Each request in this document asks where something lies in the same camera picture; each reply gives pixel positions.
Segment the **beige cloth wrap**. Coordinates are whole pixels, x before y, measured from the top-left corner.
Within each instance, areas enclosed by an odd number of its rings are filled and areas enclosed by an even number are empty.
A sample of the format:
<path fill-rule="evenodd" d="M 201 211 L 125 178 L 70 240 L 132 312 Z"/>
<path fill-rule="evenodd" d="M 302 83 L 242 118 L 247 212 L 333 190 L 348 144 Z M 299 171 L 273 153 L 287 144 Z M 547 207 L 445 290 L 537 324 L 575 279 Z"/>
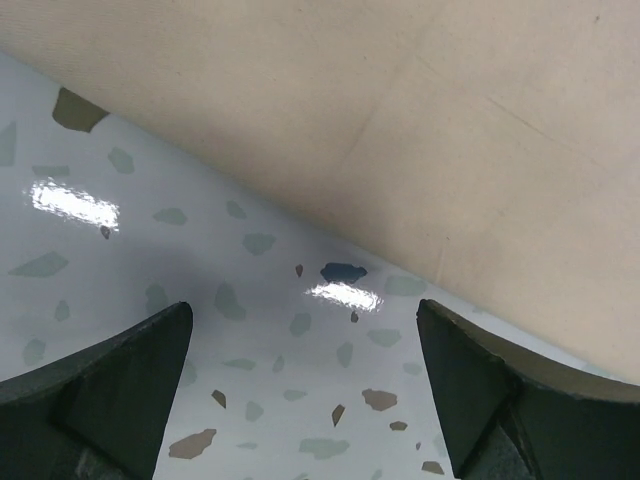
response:
<path fill-rule="evenodd" d="M 5 1 L 1 47 L 639 378 L 635 1 Z"/>

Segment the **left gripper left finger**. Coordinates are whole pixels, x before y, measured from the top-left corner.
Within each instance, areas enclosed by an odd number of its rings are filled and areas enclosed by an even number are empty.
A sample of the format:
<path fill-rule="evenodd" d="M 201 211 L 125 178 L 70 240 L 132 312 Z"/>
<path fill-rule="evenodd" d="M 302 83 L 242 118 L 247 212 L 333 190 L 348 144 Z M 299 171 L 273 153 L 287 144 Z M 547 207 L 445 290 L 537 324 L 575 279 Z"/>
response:
<path fill-rule="evenodd" d="M 2 478 L 152 478 L 192 329 L 178 302 L 3 381 Z"/>

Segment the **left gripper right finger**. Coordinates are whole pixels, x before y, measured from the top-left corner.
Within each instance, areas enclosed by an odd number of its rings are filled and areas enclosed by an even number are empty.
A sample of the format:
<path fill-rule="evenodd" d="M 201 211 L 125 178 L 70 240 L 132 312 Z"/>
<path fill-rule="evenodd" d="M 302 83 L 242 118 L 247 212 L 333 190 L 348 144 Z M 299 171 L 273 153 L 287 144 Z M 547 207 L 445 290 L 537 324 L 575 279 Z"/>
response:
<path fill-rule="evenodd" d="M 434 300 L 417 327 L 457 479 L 636 479 L 639 388 L 494 335 Z"/>

